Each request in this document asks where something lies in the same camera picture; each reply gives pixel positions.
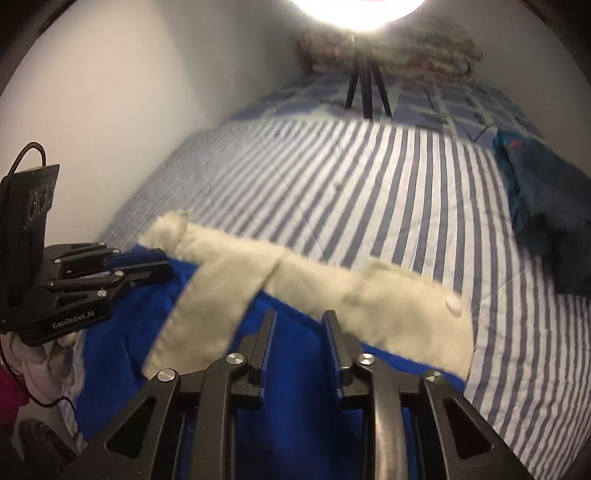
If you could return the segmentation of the left hand beige knit glove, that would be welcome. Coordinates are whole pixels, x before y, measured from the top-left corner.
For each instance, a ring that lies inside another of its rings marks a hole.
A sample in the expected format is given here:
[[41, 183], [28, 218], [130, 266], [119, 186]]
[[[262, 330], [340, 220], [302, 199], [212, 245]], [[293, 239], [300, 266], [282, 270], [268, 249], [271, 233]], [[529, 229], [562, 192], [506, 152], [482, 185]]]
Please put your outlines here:
[[14, 333], [2, 335], [9, 365], [24, 376], [26, 387], [42, 403], [56, 400], [63, 387], [74, 383], [73, 355], [77, 333], [38, 347], [26, 346]]

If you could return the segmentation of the left forearm magenta sleeve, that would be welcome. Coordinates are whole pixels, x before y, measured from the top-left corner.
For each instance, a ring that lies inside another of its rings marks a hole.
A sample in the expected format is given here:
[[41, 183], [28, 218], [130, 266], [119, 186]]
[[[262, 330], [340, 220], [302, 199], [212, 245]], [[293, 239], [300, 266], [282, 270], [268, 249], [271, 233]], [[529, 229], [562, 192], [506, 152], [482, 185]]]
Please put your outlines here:
[[24, 384], [15, 380], [7, 371], [4, 365], [0, 368], [0, 420], [1, 427], [13, 426], [18, 411], [29, 403], [29, 396], [26, 393]]

